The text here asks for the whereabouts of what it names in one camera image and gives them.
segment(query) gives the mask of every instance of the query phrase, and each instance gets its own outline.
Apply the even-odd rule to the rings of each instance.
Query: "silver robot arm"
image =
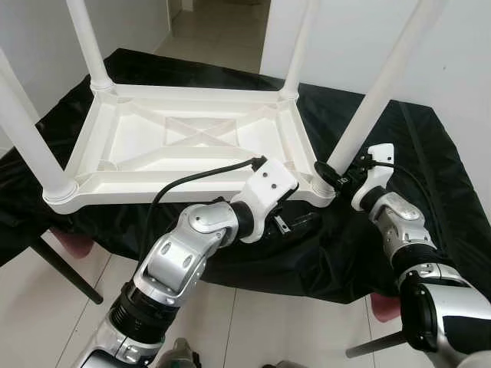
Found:
[[[491,366],[489,351],[479,353],[491,350],[491,304],[437,251],[423,213],[385,189],[394,171],[394,147],[372,146],[360,161],[372,165],[362,163],[343,177],[324,163],[316,169],[381,232],[400,291],[406,341],[437,368]]]
[[[230,203],[191,205],[160,237],[91,338],[74,368],[147,366],[218,248],[255,242],[278,203],[298,188],[277,160],[266,161]]]

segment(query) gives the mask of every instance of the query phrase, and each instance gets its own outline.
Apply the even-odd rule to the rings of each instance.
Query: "black fabric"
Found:
[[[491,320],[445,316],[445,337],[450,346],[464,354],[491,349]]]
[[[188,61],[117,50],[107,59],[110,76],[121,84],[225,87],[277,90],[282,81]],[[301,85],[298,108],[315,155],[326,160],[361,102],[362,95]],[[38,124],[61,165],[66,165],[91,105],[89,80],[70,91]],[[445,244],[464,277],[491,298],[491,229],[456,147],[429,107],[392,101],[367,138],[366,145],[392,142],[396,163],[406,166],[435,196]],[[396,172],[389,189],[418,206],[435,237],[430,212],[418,188]],[[160,206],[150,230],[154,240],[187,204]],[[0,160],[0,265],[14,257],[49,226],[86,234],[108,251],[137,258],[148,205],[88,206],[57,215],[41,199],[41,187],[15,150]],[[381,236],[363,213],[343,199],[326,209],[287,201],[287,224],[311,212],[322,226],[287,239],[274,225],[253,245],[234,244],[210,258],[206,281],[278,294],[308,295],[348,303],[372,291],[396,292]]]

